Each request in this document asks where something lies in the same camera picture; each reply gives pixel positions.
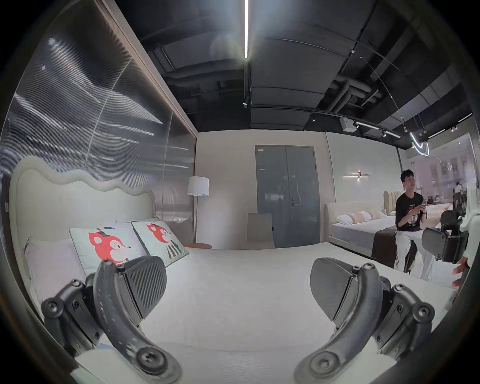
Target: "white wall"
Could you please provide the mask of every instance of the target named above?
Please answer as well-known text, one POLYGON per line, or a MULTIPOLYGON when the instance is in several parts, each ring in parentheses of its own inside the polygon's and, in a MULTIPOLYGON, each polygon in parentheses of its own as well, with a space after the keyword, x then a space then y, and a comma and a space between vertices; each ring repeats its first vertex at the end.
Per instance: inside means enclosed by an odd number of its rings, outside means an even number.
POLYGON ((257 212, 256 145, 314 147, 321 217, 323 205, 335 201, 325 133, 273 130, 200 132, 195 175, 210 179, 210 195, 199 198, 198 242, 211 244, 217 249, 244 247, 248 213, 257 212))
POLYGON ((403 190, 396 148, 374 140, 340 133, 326 133, 332 158, 337 202, 378 200, 384 191, 403 190), (371 173, 360 179, 345 178, 349 172, 371 173))

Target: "upholstered headboard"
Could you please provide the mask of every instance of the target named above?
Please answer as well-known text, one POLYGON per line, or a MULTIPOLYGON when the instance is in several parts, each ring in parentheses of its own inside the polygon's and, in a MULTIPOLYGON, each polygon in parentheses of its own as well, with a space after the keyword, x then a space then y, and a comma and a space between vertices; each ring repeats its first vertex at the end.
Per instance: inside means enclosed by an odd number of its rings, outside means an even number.
POLYGON ((325 240, 330 236, 330 225, 337 222, 336 218, 342 214, 355 211, 381 211, 382 202, 377 200, 350 201, 346 203, 329 203, 324 205, 324 235, 325 240))
POLYGON ((119 180, 101 182, 83 170, 59 173, 36 156, 21 160, 9 194, 13 249, 27 292, 30 276, 24 247, 31 238, 70 238, 69 228, 97 228, 155 215, 149 188, 132 189, 119 180))
POLYGON ((404 191, 384 192, 384 207, 387 215, 390 215, 390 212, 395 211, 396 200, 403 194, 403 192, 404 191))

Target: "floor lamp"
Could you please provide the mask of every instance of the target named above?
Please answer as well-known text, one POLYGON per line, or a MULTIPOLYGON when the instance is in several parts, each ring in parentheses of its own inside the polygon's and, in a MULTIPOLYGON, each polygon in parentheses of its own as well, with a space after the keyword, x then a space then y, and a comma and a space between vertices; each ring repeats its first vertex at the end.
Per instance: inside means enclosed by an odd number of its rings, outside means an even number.
POLYGON ((208 179, 201 176, 191 176, 188 181, 187 194, 196 196, 195 221, 193 242, 197 242, 197 222, 198 222, 198 196, 208 196, 208 179))

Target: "gray double door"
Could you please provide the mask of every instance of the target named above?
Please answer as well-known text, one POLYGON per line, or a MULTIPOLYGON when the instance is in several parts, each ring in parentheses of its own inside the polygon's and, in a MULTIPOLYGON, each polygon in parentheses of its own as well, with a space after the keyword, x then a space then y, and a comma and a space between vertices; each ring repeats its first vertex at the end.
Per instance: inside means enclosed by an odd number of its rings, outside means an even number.
POLYGON ((255 146, 258 213, 271 213, 276 248, 320 242, 320 196, 313 147, 255 146))

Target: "gray chair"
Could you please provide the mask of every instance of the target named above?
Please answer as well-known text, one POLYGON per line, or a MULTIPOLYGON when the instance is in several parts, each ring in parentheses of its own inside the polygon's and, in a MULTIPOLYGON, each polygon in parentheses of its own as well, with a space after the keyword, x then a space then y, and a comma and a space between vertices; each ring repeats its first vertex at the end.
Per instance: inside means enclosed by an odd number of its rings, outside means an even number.
POLYGON ((273 249, 271 213, 249 213, 247 223, 247 249, 273 249))

